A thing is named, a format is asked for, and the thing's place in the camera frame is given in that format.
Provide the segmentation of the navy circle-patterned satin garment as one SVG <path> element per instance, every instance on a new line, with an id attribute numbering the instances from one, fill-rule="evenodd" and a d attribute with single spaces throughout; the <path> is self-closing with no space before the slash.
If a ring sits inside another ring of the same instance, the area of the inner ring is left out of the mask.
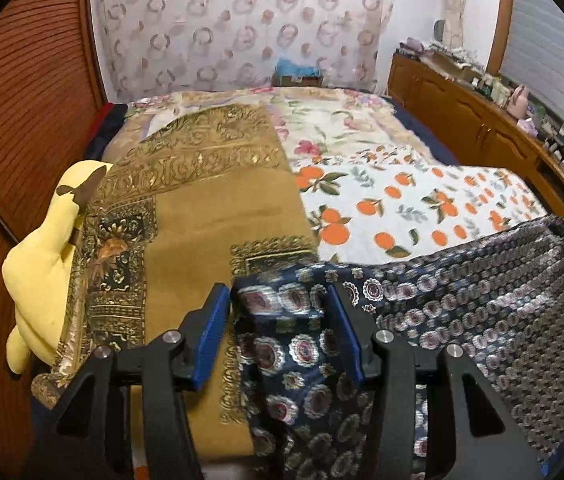
<path id="1" fill-rule="evenodd" d="M 413 347 L 458 344 L 535 452 L 564 478 L 564 242 L 553 216 L 403 263 L 317 259 L 238 278 L 232 299 L 254 450 L 276 479 L 361 479 L 374 393 L 345 372 L 331 285 Z M 412 475 L 425 475 L 428 393 L 416 388 Z"/>

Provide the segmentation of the pink kettle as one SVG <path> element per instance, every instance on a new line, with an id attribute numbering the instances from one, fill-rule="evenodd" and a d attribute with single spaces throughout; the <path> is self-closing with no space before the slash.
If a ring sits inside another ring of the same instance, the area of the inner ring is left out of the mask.
<path id="1" fill-rule="evenodd" d="M 506 112 L 516 120 L 525 119 L 528 107 L 528 88 L 524 84 L 520 84 L 512 92 Z"/>

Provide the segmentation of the wooden sideboard cabinet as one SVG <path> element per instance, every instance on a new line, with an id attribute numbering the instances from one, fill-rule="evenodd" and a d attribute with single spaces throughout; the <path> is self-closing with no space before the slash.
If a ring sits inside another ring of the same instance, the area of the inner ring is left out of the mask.
<path id="1" fill-rule="evenodd" d="M 564 217 L 564 174 L 535 138 L 480 94 L 413 58 L 393 55 L 388 94 L 464 166 L 506 168 Z"/>

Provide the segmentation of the navy blanket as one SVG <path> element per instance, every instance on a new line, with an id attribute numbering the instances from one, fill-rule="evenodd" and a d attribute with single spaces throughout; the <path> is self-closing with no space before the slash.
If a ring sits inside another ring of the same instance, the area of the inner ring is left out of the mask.
<path id="1" fill-rule="evenodd" d="M 401 125 L 411 130 L 430 149 L 434 159 L 447 166 L 459 165 L 454 155 L 436 138 L 429 128 L 426 128 L 422 122 L 419 122 L 413 115 L 407 112 L 391 96 L 382 96 L 382 99 L 394 108 L 394 115 Z"/>

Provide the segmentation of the yellow plush toy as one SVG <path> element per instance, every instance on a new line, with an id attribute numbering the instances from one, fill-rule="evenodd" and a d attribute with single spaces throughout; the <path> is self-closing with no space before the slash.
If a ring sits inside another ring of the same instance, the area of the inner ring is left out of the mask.
<path id="1" fill-rule="evenodd" d="M 2 263 L 5 288 L 14 301 L 15 326 L 5 344 L 10 371 L 20 375 L 36 356 L 51 365 L 64 325 L 77 234 L 84 210 L 111 165 L 83 160 L 56 185 L 43 222 L 13 247 Z"/>

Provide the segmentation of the grey window blind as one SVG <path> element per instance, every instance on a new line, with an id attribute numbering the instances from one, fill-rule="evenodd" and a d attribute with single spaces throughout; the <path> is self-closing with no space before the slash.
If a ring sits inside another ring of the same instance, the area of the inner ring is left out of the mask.
<path id="1" fill-rule="evenodd" d="M 564 13 L 553 0 L 513 0 L 501 73 L 564 120 Z"/>

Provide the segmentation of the orange-print white sheet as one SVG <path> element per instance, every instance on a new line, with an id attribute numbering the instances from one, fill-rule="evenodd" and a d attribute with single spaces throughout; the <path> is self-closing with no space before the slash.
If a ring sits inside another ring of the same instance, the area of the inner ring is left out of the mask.
<path id="1" fill-rule="evenodd" d="M 546 215 L 503 168 L 433 165 L 405 148 L 291 164 L 320 259 L 408 260 Z"/>

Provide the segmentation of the clutter pile on sideboard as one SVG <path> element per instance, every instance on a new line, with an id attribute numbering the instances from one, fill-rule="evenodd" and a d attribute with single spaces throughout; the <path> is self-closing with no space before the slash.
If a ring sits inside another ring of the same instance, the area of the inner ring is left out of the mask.
<path id="1" fill-rule="evenodd" d="M 399 44 L 396 53 L 425 64 L 447 79 L 472 82 L 485 75 L 483 66 L 477 63 L 467 50 L 449 49 L 437 40 L 424 44 L 420 40 L 409 37 Z"/>

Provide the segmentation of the gold patterned folded cloth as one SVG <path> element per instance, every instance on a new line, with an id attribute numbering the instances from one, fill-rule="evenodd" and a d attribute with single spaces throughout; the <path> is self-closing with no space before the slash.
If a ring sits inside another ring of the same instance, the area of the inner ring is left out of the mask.
<path id="1" fill-rule="evenodd" d="M 55 362 L 32 394 L 52 408 L 98 344 L 145 344 L 201 307 L 212 285 L 316 255 L 267 110 L 228 104 L 179 117 L 94 191 Z"/>

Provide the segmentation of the floral cream bedspread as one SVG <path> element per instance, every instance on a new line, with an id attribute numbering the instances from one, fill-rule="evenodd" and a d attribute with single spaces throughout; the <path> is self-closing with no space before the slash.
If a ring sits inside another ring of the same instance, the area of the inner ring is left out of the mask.
<path id="1" fill-rule="evenodd" d="M 340 156 L 378 165 L 437 162 L 431 144 L 416 134 L 408 117 L 390 99 L 357 90 L 316 87 L 183 91 L 131 102 L 122 128 L 104 148 L 103 159 L 116 162 L 173 120 L 226 105 L 263 108 L 291 160 Z"/>

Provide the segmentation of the blue item on box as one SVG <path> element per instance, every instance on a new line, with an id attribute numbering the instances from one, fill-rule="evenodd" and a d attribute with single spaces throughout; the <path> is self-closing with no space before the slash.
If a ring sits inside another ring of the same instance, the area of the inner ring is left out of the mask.
<path id="1" fill-rule="evenodd" d="M 278 59 L 271 78 L 273 87 L 320 88 L 322 81 L 322 73 L 317 66 L 296 64 L 288 58 Z"/>

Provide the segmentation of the wooden louvered wardrobe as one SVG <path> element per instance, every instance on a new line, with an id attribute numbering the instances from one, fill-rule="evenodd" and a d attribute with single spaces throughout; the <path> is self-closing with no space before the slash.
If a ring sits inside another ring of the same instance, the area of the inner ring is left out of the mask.
<path id="1" fill-rule="evenodd" d="M 1 266 L 42 221 L 105 103 L 90 27 L 89 0 L 0 0 L 0 479 L 18 475 L 34 435 L 29 378 L 5 361 L 14 306 Z"/>

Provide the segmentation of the circle-patterned pink curtain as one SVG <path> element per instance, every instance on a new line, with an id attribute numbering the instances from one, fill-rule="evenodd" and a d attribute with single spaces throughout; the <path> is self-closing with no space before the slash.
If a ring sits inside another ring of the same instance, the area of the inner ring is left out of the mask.
<path id="1" fill-rule="evenodd" d="M 395 0 L 92 0 L 113 96 L 268 84 L 281 61 L 371 90 Z"/>

